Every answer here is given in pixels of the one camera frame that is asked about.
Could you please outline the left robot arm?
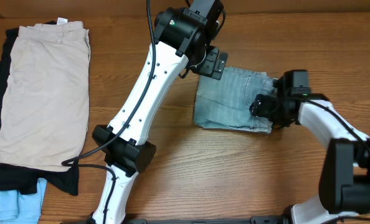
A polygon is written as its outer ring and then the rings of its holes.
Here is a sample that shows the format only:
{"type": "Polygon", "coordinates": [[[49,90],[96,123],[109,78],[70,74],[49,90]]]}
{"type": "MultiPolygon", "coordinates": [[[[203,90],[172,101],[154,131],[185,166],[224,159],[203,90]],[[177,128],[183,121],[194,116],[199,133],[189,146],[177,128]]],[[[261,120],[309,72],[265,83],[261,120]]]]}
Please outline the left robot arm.
{"type": "Polygon", "coordinates": [[[107,177],[98,208],[87,223],[124,221],[133,183],[156,152],[148,135],[171,85],[188,72],[220,80],[228,58],[211,44],[225,21],[220,0],[193,1],[186,7],[169,7],[155,19],[147,16],[151,44],[144,67],[121,110],[92,133],[105,153],[107,177]]]}

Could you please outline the light blue denim shorts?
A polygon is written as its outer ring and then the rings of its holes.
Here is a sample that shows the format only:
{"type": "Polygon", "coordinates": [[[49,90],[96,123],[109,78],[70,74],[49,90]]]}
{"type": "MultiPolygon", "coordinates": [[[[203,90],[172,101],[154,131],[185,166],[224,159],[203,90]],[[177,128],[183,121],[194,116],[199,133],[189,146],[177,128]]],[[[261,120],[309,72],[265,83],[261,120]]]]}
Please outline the light blue denim shorts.
{"type": "Polygon", "coordinates": [[[231,129],[269,134],[272,123],[250,114],[258,94],[274,93],[274,79],[265,72],[226,67],[220,80],[201,77],[196,92],[194,122],[205,129],[231,129]]]}

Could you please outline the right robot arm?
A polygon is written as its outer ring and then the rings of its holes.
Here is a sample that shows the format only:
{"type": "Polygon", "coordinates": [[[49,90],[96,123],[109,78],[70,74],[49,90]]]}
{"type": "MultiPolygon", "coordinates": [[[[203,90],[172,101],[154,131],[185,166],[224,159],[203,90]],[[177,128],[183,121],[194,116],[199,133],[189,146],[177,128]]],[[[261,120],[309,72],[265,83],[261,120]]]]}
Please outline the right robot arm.
{"type": "Polygon", "coordinates": [[[297,124],[326,149],[318,194],[288,206],[283,215],[254,216],[251,223],[337,223],[370,213],[370,137],[350,125],[322,93],[313,93],[306,70],[274,80],[274,94],[258,94],[249,110],[282,129],[297,124]]]}

